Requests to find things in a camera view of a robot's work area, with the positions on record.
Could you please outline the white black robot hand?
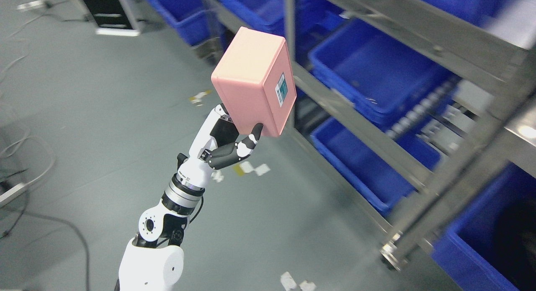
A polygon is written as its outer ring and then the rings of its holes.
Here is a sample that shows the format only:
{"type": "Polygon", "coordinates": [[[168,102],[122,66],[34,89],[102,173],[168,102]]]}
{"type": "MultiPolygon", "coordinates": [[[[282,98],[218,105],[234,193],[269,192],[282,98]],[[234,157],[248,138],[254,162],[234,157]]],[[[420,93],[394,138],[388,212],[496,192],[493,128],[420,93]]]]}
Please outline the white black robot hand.
{"type": "Polygon", "coordinates": [[[238,141],[239,131],[224,104],[214,107],[188,151],[187,159],[172,179],[177,187],[193,191],[206,188],[212,174],[224,167],[247,159],[260,140],[264,125],[257,123],[238,141]]]}

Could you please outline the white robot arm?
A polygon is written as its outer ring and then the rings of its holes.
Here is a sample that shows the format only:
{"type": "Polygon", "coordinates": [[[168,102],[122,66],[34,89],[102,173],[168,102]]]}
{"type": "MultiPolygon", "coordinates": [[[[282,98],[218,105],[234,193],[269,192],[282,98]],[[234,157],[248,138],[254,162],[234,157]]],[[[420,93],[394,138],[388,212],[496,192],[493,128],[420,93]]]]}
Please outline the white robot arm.
{"type": "Polygon", "coordinates": [[[184,268],[181,247],[191,214],[202,203],[204,188],[172,176],[152,208],[142,213],[119,265],[116,291],[170,291],[184,268]]]}

